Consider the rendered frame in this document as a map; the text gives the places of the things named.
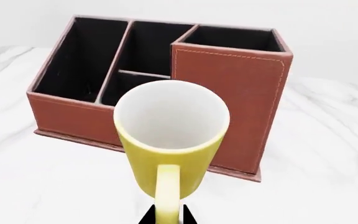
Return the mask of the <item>yellow and white mug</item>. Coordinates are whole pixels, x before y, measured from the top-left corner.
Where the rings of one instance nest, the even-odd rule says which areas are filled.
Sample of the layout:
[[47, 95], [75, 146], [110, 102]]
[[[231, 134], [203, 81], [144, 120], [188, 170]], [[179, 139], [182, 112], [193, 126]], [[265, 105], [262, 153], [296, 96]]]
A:
[[178, 224], [180, 200], [200, 185], [230, 123], [225, 102], [195, 83], [161, 80], [125, 93], [114, 125], [155, 224]]

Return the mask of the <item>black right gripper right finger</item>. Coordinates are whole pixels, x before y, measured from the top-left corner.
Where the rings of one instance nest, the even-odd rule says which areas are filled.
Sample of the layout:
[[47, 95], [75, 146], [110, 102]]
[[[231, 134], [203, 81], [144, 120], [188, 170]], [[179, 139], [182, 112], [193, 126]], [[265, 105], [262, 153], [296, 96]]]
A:
[[179, 224], [198, 224], [187, 205], [183, 204], [180, 211]]

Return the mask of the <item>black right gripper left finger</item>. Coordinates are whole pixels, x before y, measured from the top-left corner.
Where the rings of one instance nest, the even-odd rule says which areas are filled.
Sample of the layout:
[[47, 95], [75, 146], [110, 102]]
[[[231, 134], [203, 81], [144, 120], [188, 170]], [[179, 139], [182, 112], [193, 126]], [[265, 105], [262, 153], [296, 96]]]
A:
[[155, 205], [152, 205], [138, 224], [155, 224]]

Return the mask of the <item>brown leather desk caddy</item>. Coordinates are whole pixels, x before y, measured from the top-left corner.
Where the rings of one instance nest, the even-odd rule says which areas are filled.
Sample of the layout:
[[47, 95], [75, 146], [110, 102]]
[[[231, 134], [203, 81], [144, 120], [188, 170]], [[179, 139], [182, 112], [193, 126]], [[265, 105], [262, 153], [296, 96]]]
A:
[[27, 97], [36, 134], [120, 152], [112, 116], [124, 93], [156, 80], [203, 85], [231, 114], [209, 171], [260, 182], [292, 59], [275, 29], [74, 16]]

